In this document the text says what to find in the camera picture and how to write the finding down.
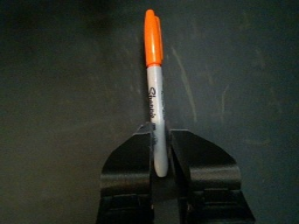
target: orange cap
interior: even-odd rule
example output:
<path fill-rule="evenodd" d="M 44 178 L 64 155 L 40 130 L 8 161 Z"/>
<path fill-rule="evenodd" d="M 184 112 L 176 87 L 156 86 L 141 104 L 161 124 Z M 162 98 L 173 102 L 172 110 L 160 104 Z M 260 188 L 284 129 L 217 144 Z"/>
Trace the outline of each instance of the orange cap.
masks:
<path fill-rule="evenodd" d="M 144 56 L 148 67 L 162 64 L 164 53 L 160 19 L 152 10 L 148 10 L 144 14 Z"/>

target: sharpie logo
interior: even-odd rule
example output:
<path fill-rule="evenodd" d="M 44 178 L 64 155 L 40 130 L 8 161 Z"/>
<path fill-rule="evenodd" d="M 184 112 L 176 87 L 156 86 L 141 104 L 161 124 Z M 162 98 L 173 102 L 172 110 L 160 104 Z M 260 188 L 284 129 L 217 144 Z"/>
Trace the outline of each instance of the sharpie logo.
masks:
<path fill-rule="evenodd" d="M 149 88 L 148 98 L 149 98 L 149 116 L 150 118 L 154 118 L 154 103 L 153 103 L 154 88 L 153 87 Z"/>

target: dark gray background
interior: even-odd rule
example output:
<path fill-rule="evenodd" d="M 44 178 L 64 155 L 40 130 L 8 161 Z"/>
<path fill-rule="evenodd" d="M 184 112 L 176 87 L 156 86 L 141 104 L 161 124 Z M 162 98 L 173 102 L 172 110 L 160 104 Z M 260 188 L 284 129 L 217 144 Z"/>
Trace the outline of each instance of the dark gray background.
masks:
<path fill-rule="evenodd" d="M 1 1 L 1 223 L 94 223 L 110 151 L 148 121 L 144 14 L 169 128 L 237 160 L 256 223 L 299 223 L 297 1 Z"/>

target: marker barrel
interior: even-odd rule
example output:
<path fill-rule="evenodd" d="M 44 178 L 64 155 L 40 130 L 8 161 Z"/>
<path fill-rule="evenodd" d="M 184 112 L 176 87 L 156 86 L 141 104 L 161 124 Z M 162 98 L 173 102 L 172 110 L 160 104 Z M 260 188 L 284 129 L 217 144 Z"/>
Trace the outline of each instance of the marker barrel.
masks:
<path fill-rule="evenodd" d="M 164 177 L 168 171 L 168 158 L 164 139 L 164 91 L 160 66 L 149 66 L 146 68 L 146 83 L 149 116 L 153 125 L 153 168 L 156 175 Z"/>

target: sharpie marker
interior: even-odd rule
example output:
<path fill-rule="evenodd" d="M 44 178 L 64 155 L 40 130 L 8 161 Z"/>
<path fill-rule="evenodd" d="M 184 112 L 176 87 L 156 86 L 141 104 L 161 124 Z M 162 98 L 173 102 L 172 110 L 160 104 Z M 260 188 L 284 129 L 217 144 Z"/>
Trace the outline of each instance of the sharpie marker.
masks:
<path fill-rule="evenodd" d="M 152 10 L 144 16 L 144 53 L 149 97 L 149 115 L 153 126 L 153 168 L 164 177 L 168 171 L 168 158 L 164 140 L 164 91 L 162 91 L 162 40 L 160 19 Z"/>

